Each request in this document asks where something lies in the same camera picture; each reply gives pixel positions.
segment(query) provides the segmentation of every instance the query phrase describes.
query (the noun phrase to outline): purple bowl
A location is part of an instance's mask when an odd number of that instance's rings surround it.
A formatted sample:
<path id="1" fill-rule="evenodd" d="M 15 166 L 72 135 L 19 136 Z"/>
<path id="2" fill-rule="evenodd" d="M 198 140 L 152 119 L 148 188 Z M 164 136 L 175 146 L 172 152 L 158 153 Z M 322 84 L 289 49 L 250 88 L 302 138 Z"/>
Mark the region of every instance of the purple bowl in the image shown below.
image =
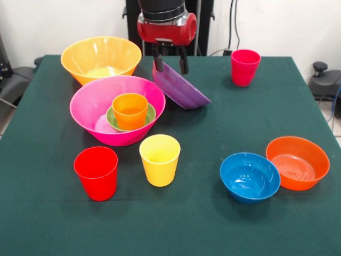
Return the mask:
<path id="1" fill-rule="evenodd" d="M 157 71 L 154 65 L 154 82 L 175 103 L 184 109 L 195 109 L 211 103 L 205 95 L 179 73 L 164 62 L 163 64 L 165 67 L 163 72 Z"/>

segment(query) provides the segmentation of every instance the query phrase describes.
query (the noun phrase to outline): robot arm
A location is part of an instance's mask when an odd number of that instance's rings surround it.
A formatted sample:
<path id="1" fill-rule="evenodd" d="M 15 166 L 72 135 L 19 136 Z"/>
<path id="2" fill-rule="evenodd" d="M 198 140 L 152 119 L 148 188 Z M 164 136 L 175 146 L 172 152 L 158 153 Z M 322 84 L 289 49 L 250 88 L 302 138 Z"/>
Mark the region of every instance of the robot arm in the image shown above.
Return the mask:
<path id="1" fill-rule="evenodd" d="M 188 62 L 185 46 L 189 45 L 196 35 L 197 19 L 189 13 L 185 0 L 139 0 L 141 14 L 137 20 L 140 37 L 153 44 L 153 56 L 156 69 L 164 70 L 160 45 L 180 48 L 181 73 L 187 74 Z"/>

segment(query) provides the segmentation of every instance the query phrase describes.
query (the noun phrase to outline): green bowl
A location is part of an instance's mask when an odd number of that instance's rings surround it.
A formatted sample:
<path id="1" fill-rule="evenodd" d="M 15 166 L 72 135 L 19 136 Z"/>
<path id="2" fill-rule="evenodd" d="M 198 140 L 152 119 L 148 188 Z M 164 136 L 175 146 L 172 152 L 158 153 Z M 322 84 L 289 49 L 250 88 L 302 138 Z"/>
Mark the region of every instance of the green bowl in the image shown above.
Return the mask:
<path id="1" fill-rule="evenodd" d="M 147 116 L 145 117 L 145 123 L 144 125 L 149 124 L 151 121 L 153 121 L 156 117 L 156 112 L 152 104 L 148 103 L 148 111 Z M 110 106 L 107 110 L 107 122 L 110 124 L 112 128 L 114 128 L 118 132 L 131 132 L 122 130 L 118 127 L 117 119 L 112 111 L 112 106 Z"/>

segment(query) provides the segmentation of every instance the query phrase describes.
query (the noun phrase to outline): pink bowl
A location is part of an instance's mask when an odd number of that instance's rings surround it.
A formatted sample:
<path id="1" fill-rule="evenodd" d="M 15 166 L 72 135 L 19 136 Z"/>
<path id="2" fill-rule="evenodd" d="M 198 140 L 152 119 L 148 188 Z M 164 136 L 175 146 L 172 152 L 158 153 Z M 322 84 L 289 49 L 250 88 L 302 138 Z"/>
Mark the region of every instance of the pink bowl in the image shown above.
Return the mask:
<path id="1" fill-rule="evenodd" d="M 107 122 L 106 113 L 113 99 L 134 92 L 145 96 L 156 111 L 156 118 L 144 127 L 129 131 L 115 131 Z M 113 76 L 98 79 L 80 88 L 70 102 L 72 118 L 99 141 L 110 146 L 127 146 L 146 136 L 163 113 L 165 95 L 153 82 L 136 76 Z"/>

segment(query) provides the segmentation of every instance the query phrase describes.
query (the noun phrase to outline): yellow bowl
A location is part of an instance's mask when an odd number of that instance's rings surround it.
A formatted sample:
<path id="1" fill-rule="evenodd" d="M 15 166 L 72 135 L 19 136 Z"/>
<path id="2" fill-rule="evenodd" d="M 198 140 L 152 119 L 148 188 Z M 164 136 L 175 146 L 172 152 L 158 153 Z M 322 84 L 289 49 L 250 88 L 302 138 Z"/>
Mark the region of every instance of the yellow bowl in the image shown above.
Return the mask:
<path id="1" fill-rule="evenodd" d="M 92 37 L 67 47 L 61 56 L 63 67 L 85 85 L 98 78 L 131 75 L 141 60 L 133 42 L 111 36 Z"/>

